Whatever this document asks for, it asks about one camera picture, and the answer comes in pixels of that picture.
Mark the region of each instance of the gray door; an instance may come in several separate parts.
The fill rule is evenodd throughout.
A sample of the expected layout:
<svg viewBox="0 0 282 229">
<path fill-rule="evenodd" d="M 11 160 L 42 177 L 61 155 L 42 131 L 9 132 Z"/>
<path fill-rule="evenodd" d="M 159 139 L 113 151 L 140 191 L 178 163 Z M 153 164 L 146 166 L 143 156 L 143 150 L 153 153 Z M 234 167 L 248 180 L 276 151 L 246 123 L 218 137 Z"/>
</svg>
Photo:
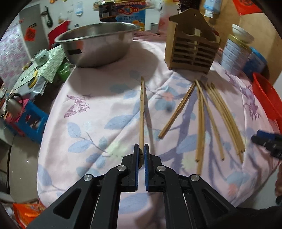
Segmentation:
<svg viewBox="0 0 282 229">
<path fill-rule="evenodd" d="M 25 36 L 29 26 L 34 26 L 34 29 L 36 29 L 34 41 L 25 41 L 31 57 L 42 49 L 48 49 L 49 46 L 40 14 L 39 4 L 26 8 L 19 13 L 20 20 L 23 20 L 21 23 L 23 36 Z"/>
</svg>

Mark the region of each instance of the metal kettle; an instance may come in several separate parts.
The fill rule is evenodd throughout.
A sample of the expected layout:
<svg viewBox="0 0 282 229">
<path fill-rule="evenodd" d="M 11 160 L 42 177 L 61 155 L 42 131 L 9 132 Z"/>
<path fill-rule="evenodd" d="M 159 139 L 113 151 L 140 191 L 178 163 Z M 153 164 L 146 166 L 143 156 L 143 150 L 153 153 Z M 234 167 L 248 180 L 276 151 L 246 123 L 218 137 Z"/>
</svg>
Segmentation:
<svg viewBox="0 0 282 229">
<path fill-rule="evenodd" d="M 14 97 L 20 98 L 21 103 L 19 103 Z M 19 93 L 14 93 L 10 95 L 6 102 L 6 110 L 15 118 L 19 117 L 23 109 L 23 98 Z"/>
</svg>

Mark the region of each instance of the silver screw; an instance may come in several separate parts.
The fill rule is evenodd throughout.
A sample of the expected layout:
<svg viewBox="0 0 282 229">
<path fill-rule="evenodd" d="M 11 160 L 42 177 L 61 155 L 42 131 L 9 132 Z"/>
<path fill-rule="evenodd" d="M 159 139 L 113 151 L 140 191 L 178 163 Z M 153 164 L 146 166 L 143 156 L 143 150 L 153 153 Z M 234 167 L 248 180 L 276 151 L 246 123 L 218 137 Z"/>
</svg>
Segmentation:
<svg viewBox="0 0 282 229">
<path fill-rule="evenodd" d="M 198 175 L 196 175 L 196 174 L 191 176 L 191 180 L 192 181 L 198 181 L 199 179 L 200 179 L 200 177 Z"/>
<path fill-rule="evenodd" d="M 85 181 L 90 181 L 90 180 L 92 180 L 92 178 L 93 178 L 93 176 L 90 175 L 90 174 L 87 174 L 87 175 L 85 175 L 85 176 L 83 177 L 83 179 L 84 179 Z"/>
<path fill-rule="evenodd" d="M 166 167 L 164 165 L 160 165 L 157 167 L 157 170 L 160 171 L 160 172 L 163 172 L 165 171 Z"/>
<path fill-rule="evenodd" d="M 126 166 L 125 165 L 119 165 L 118 166 L 118 171 L 124 171 L 126 170 Z"/>
</svg>

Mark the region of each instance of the stainless steel bowl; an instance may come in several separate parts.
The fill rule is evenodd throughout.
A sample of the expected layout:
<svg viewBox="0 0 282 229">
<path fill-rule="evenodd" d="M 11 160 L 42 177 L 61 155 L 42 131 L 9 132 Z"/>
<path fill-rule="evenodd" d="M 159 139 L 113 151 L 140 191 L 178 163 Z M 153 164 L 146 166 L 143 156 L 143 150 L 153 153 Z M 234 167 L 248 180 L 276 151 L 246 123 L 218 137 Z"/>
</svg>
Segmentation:
<svg viewBox="0 0 282 229">
<path fill-rule="evenodd" d="M 59 35 L 66 58 L 78 67 L 98 67 L 122 58 L 128 51 L 134 31 L 131 23 L 101 22 Z"/>
</svg>

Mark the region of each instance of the blue plastic stool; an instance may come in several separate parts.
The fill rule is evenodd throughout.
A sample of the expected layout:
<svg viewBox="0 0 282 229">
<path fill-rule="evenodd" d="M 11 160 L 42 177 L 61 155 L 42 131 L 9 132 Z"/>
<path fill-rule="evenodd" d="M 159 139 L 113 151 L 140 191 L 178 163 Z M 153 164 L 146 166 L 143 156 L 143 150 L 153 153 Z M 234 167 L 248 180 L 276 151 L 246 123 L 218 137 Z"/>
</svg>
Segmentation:
<svg viewBox="0 0 282 229">
<path fill-rule="evenodd" d="M 28 101 L 25 106 L 25 110 L 22 113 L 20 119 L 15 125 L 26 134 L 32 141 L 41 144 L 43 131 L 48 119 L 48 115 L 35 106 L 32 102 Z M 36 120 L 40 122 L 39 126 L 34 129 L 30 127 L 30 121 Z"/>
</svg>

